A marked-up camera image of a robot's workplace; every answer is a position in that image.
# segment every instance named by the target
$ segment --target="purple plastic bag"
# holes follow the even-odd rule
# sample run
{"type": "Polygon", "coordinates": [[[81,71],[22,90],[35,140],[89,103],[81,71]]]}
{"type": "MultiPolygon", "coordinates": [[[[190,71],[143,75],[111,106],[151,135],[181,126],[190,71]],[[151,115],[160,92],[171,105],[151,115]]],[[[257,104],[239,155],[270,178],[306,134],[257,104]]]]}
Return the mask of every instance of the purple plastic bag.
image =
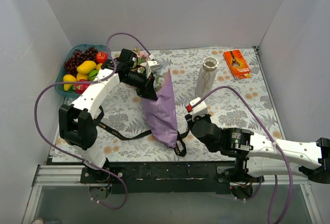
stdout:
{"type": "Polygon", "coordinates": [[[168,70],[157,101],[142,99],[146,121],[153,136],[171,148],[177,139],[177,120],[171,72],[168,70]]]}

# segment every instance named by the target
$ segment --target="orange package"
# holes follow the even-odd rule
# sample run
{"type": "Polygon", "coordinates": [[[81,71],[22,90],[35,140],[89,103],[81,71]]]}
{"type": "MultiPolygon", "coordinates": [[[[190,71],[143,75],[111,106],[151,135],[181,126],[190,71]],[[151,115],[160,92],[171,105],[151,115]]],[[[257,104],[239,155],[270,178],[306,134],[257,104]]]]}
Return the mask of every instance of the orange package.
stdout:
{"type": "Polygon", "coordinates": [[[223,53],[234,79],[250,78],[250,68],[240,50],[230,50],[223,53]]]}

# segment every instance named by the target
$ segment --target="floral tablecloth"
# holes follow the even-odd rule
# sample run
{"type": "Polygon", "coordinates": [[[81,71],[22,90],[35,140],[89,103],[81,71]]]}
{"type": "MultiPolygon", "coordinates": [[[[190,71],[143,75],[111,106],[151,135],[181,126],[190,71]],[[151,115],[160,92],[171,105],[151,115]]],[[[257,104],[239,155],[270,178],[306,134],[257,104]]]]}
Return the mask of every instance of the floral tablecloth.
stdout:
{"type": "MultiPolygon", "coordinates": [[[[201,48],[201,49],[176,49],[154,50],[152,53],[162,64],[158,72],[159,82],[168,69],[171,70],[174,88],[176,113],[179,132],[188,130],[185,121],[187,111],[185,106],[196,98],[195,87],[202,60],[213,56],[219,61],[217,77],[213,88],[228,85],[235,88],[248,102],[257,116],[265,124],[274,137],[280,138],[281,132],[272,107],[260,67],[251,49],[240,49],[245,60],[250,66],[252,76],[249,79],[234,80],[229,68],[223,59],[223,52],[229,49],[201,48]]],[[[239,127],[265,134],[257,121],[254,120],[248,109],[230,90],[219,90],[206,99],[211,120],[219,127],[239,127]]],[[[104,100],[102,106],[105,110],[102,122],[118,130],[126,137],[133,137],[142,131],[149,130],[146,123],[141,99],[136,95],[134,88],[123,83],[119,84],[104,100]]],[[[210,153],[191,133],[184,139],[187,146],[185,157],[177,156],[173,149],[157,141],[152,135],[141,139],[122,141],[97,128],[97,144],[109,161],[144,162],[144,161],[219,161],[234,160],[221,155],[219,152],[210,153]]],[[[76,150],[63,139],[58,138],[57,146],[77,154],[76,150]]],[[[53,162],[75,162],[72,158],[59,151],[55,151],[53,162]]]]}

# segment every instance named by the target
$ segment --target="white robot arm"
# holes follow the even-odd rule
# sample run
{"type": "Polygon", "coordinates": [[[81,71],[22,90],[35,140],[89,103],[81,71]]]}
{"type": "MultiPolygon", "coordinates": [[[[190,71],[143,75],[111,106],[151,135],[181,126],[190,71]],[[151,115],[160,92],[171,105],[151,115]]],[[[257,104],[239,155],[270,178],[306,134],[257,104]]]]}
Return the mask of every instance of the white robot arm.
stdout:
{"type": "MultiPolygon", "coordinates": [[[[224,172],[230,182],[244,181],[248,177],[287,175],[287,167],[280,152],[266,136],[240,128],[221,129],[213,124],[205,102],[194,108],[200,98],[187,107],[186,121],[192,134],[204,143],[210,152],[236,158],[235,168],[224,172]]],[[[292,173],[308,177],[319,183],[330,183],[330,140],[300,143],[277,139],[290,162],[292,173]]]]}
{"type": "MultiPolygon", "coordinates": [[[[123,49],[116,60],[115,74],[105,81],[90,85],[71,105],[63,104],[59,109],[60,137],[72,145],[82,158],[101,168],[104,166],[106,158],[95,140],[97,137],[96,126],[104,115],[101,103],[106,96],[116,85],[124,82],[136,87],[140,97],[157,100],[153,86],[153,71],[160,67],[157,61],[147,61],[145,73],[142,74],[131,71],[137,60],[136,54],[131,50],[123,49]],[[95,117],[99,108],[101,113],[95,117]]],[[[94,81],[109,76],[113,69],[113,63],[107,60],[94,81]]]]}

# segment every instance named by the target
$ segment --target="white enclosure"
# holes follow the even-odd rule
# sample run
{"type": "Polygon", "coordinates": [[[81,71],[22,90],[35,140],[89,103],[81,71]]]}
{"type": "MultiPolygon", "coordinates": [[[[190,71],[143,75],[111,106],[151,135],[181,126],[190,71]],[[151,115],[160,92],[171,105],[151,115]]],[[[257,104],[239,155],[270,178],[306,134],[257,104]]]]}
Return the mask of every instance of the white enclosure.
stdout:
{"type": "MultiPolygon", "coordinates": [[[[72,45],[118,31],[150,49],[259,45],[282,0],[48,0],[72,45]]],[[[116,39],[113,49],[131,40],[116,39]]]]}
{"type": "MultiPolygon", "coordinates": [[[[22,220],[37,165],[50,149],[35,129],[35,99],[55,82],[73,46],[105,44],[113,32],[130,32],[151,49],[260,45],[287,139],[330,138],[330,0],[0,1],[1,223],[22,220]]],[[[135,45],[122,37],[111,48],[135,45]]],[[[55,90],[41,100],[39,122],[49,139],[62,101],[55,90]]],[[[325,221],[329,188],[313,189],[325,221]]]]}

